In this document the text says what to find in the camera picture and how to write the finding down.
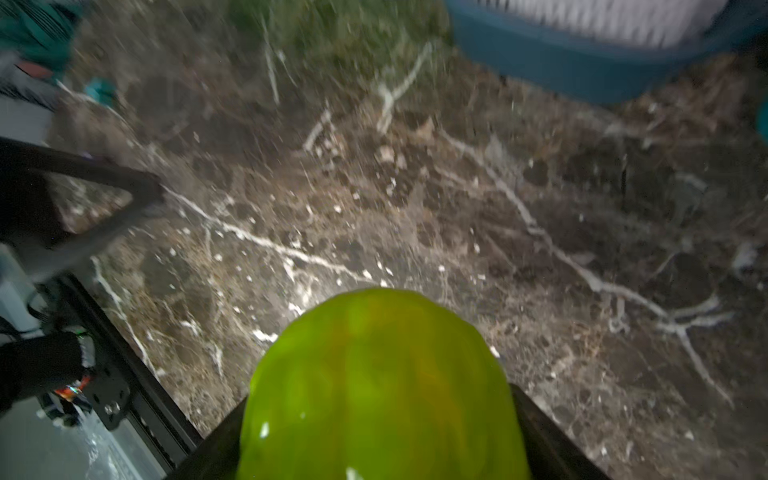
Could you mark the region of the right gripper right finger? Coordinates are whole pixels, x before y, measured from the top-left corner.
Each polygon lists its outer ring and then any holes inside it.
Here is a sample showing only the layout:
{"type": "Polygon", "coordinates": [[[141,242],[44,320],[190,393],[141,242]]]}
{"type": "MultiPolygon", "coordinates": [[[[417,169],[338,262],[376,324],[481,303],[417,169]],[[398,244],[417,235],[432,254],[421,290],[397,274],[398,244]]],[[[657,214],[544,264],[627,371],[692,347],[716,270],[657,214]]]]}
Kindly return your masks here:
{"type": "Polygon", "coordinates": [[[509,386],[534,479],[610,480],[520,387],[509,386]]]}

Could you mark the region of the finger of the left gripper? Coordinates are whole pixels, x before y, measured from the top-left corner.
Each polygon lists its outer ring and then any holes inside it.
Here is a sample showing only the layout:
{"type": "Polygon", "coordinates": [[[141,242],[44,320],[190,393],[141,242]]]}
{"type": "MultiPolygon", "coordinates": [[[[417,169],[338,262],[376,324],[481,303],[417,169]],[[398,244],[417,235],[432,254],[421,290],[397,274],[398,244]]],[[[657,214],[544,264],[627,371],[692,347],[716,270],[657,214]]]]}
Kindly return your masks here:
{"type": "Polygon", "coordinates": [[[1,140],[1,241],[17,252],[33,282],[47,282],[106,248],[164,205],[160,178],[8,138],[1,140]],[[80,234],[67,234],[47,190],[55,173],[112,187],[131,202],[80,234]]]}

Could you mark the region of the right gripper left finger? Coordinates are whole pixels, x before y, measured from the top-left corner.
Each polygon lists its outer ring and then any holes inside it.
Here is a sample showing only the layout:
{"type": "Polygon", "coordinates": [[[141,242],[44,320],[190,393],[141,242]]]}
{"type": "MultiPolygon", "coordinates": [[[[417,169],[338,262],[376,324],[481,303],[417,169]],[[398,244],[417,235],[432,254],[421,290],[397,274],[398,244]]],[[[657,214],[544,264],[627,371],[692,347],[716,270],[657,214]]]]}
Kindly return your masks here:
{"type": "Polygon", "coordinates": [[[175,444],[171,450],[174,469],[167,479],[234,479],[247,399],[243,398],[205,438],[168,395],[164,400],[175,444]]]}

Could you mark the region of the custard apple green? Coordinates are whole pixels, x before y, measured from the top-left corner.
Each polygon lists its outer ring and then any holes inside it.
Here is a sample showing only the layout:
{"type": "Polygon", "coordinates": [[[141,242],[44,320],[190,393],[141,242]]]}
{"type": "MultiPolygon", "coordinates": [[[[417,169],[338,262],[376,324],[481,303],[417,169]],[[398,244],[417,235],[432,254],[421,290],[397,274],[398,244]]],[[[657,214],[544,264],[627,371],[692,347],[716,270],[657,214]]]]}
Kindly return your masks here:
{"type": "Polygon", "coordinates": [[[304,312],[252,376],[239,479],[528,479],[507,378],[480,333],[411,291],[304,312]]]}

